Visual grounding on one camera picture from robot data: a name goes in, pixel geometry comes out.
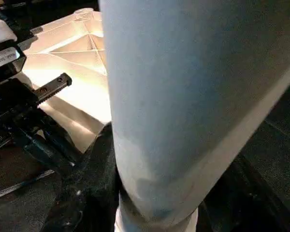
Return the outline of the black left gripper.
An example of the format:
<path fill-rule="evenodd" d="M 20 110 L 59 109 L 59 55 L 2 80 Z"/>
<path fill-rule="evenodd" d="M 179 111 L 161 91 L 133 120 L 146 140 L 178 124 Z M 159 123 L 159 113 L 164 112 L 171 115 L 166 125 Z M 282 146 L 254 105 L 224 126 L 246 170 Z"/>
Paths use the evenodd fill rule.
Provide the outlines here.
<path fill-rule="evenodd" d="M 36 90 L 17 78 L 0 83 L 0 136 L 63 177 L 73 171 L 82 153 L 68 132 L 39 106 L 71 84 L 65 72 Z"/>

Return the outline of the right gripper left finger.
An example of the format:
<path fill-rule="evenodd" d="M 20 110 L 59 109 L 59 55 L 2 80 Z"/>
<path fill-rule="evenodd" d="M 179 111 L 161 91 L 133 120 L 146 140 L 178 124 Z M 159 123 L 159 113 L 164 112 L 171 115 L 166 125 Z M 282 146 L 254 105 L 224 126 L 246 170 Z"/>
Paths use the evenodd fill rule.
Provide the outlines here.
<path fill-rule="evenodd" d="M 62 180 L 43 232 L 113 232 L 121 181 L 112 124 L 101 129 L 83 160 Z"/>

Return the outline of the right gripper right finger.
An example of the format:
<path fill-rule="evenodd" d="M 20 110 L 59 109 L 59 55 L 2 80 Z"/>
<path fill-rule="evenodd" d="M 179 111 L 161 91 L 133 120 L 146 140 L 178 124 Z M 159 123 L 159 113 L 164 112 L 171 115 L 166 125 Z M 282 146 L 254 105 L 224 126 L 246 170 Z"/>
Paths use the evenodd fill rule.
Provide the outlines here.
<path fill-rule="evenodd" d="M 198 232 L 290 232 L 290 210 L 243 157 L 199 205 Z"/>

